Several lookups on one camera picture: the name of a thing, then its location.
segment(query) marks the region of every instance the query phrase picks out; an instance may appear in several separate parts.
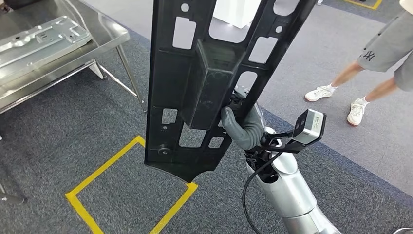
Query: logo on shorts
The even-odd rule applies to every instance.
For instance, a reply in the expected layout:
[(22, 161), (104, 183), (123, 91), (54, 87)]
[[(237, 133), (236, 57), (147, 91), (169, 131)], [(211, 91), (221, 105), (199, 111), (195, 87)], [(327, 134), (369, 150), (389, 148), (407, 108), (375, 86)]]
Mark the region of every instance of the logo on shorts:
[(368, 60), (369, 62), (372, 60), (372, 58), (374, 58), (375, 57), (375, 55), (374, 55), (374, 52), (373, 51), (369, 51), (369, 52), (367, 52), (365, 55), (363, 55), (363, 58), (365, 59), (365, 60)]

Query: gray shorts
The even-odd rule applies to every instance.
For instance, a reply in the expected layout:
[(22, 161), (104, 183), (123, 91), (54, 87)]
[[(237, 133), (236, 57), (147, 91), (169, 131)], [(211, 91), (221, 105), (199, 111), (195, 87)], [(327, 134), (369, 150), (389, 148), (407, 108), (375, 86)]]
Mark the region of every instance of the gray shorts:
[[(364, 69), (386, 72), (413, 50), (413, 15), (403, 11), (393, 18), (363, 49), (358, 63)], [(413, 53), (394, 72), (397, 86), (413, 90)]]

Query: black cable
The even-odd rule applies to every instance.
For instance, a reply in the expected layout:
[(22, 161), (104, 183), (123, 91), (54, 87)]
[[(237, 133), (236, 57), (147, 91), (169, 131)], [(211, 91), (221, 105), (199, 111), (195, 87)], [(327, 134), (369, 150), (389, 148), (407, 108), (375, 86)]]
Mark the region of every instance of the black cable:
[(246, 204), (245, 204), (245, 195), (246, 195), (246, 189), (248, 188), (248, 185), (250, 184), (250, 182), (252, 181), (252, 179), (260, 172), (262, 171), (266, 166), (268, 166), (270, 163), (272, 163), (275, 159), (277, 159), (280, 155), (282, 154), (282, 152), (278, 152), (272, 159), (270, 159), (268, 162), (266, 162), (263, 166), (261, 166), (260, 168), (258, 168), (257, 170), (255, 170), (255, 172), (250, 175), (250, 177), (248, 178), (248, 180), (245, 182), (244, 185), (244, 189), (243, 189), (243, 209), (244, 209), (244, 214), (245, 217), (249, 223), (249, 225), (251, 226), (251, 228), (255, 231), (256, 234), (261, 234), (260, 231), (258, 231), (258, 229), (255, 227), (255, 225), (252, 223), (251, 218), (249, 217), (248, 214), (248, 210), (246, 209)]

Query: white sock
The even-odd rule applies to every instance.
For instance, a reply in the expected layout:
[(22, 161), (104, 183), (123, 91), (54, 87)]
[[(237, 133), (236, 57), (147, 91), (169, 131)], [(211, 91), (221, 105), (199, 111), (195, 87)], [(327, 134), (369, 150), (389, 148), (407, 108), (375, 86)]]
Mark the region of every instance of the white sock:
[(364, 104), (364, 105), (369, 104), (369, 102), (368, 102), (368, 101), (366, 101), (366, 96), (364, 96), (364, 97), (363, 97), (363, 104)]
[(369, 102), (366, 101), (366, 96), (364, 96), (363, 98), (359, 98), (359, 99), (357, 100), (357, 102), (358, 102), (359, 104), (361, 104), (361, 105), (367, 105), (367, 104), (369, 104)]
[(337, 87), (333, 87), (331, 86), (331, 84), (327, 85), (327, 90), (330, 92), (334, 92), (336, 90)]

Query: black plastic panel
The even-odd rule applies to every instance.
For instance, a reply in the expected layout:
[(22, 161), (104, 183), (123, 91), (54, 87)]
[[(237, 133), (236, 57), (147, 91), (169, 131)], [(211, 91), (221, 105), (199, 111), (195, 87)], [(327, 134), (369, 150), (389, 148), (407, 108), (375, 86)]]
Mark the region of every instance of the black plastic panel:
[[(145, 164), (191, 182), (214, 170), (229, 145), (219, 111), (230, 103), (232, 91), (245, 71), (258, 76), (237, 110), (242, 121), (257, 101), (316, 0), (301, 0), (293, 13), (274, 13), (275, 0), (262, 0), (245, 39), (232, 43), (209, 36), (215, 0), (155, 0), (150, 59), (149, 106)], [(189, 10), (183, 12), (185, 3)], [(176, 17), (196, 23), (191, 49), (172, 46)], [(280, 33), (276, 28), (282, 26)], [(259, 37), (277, 38), (266, 63), (248, 60)], [(176, 121), (162, 124), (164, 108), (178, 110)], [(179, 146), (183, 125), (207, 130), (198, 148)], [(214, 137), (223, 137), (219, 148), (210, 148)]]

